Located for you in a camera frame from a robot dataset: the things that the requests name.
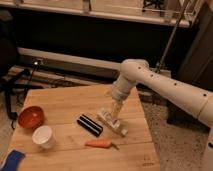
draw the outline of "black chair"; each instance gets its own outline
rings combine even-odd
[[[23,75],[30,75],[28,69],[24,69],[22,72],[15,75],[13,78],[6,80],[3,78],[7,75],[9,69],[17,64],[19,61],[20,55],[13,41],[5,37],[0,29],[0,92],[4,91],[5,103],[7,109],[7,115],[10,119],[16,120],[17,113],[12,112],[11,110],[11,98],[10,95],[13,94],[13,89],[35,89],[42,88],[41,86],[33,86],[26,84],[15,84],[15,82],[21,78]]]
[[[164,0],[144,0],[143,1],[143,12],[146,7],[154,5],[156,9],[163,9]]]

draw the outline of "wooden table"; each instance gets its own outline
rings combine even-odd
[[[117,144],[120,150],[84,146],[85,141],[95,137],[76,120],[84,113],[97,121],[97,111],[111,105],[112,100],[107,95],[109,89],[110,85],[95,85],[30,90],[24,108],[32,105],[43,108],[44,124],[52,127],[56,143],[53,148],[43,150],[33,144],[32,131],[17,125],[8,153],[16,149],[26,154],[18,171],[160,170],[136,89],[125,101],[119,115],[129,130],[127,136],[120,137],[105,126],[100,136]]]

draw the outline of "blue cloth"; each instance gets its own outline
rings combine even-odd
[[[7,156],[6,162],[0,171],[16,171],[19,162],[25,156],[24,153],[19,151],[13,150]]]

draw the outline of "black and white object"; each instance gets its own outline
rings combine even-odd
[[[103,131],[103,127],[101,125],[97,124],[95,121],[93,121],[84,114],[79,117],[77,123],[89,132],[91,132],[96,137],[98,137]]]

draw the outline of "white cup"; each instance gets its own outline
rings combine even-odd
[[[33,142],[45,149],[49,149],[54,144],[53,131],[49,126],[38,127],[32,136]]]

